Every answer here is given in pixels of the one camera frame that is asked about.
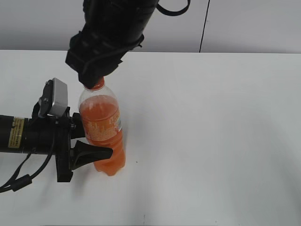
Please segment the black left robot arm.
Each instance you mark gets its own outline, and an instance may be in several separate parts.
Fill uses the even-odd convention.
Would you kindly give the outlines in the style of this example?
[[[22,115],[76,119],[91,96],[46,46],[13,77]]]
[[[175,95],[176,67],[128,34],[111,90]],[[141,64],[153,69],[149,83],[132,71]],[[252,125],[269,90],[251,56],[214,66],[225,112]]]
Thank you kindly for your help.
[[[79,140],[85,136],[79,113],[70,115],[67,107],[61,117],[39,117],[39,110],[36,104],[30,119],[1,115],[1,152],[45,154],[48,159],[55,156],[58,182],[70,182],[73,171],[79,167],[111,158],[111,148]]]

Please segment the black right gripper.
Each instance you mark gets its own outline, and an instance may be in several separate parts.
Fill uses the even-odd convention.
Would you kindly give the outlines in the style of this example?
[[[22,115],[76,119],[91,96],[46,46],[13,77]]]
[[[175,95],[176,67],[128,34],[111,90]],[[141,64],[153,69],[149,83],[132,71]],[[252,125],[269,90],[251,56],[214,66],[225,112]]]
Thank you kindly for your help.
[[[70,39],[66,64],[92,88],[111,73],[110,60],[140,46],[156,0],[85,0],[85,24]]]

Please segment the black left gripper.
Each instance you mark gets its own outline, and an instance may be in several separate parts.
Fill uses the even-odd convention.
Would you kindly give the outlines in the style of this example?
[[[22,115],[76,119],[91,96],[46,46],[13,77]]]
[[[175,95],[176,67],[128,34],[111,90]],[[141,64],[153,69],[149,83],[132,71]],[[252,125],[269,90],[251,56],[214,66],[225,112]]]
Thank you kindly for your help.
[[[26,127],[24,151],[31,154],[46,155],[42,165],[30,175],[31,180],[45,169],[52,156],[55,157],[56,176],[59,183],[70,182],[73,176],[72,170],[111,158],[113,150],[108,147],[77,141],[75,146],[71,148],[71,139],[86,136],[79,113],[74,113],[70,118],[70,108],[67,107],[61,117],[52,116],[48,114],[48,111],[43,113],[42,106],[40,101],[34,105],[32,117]]]

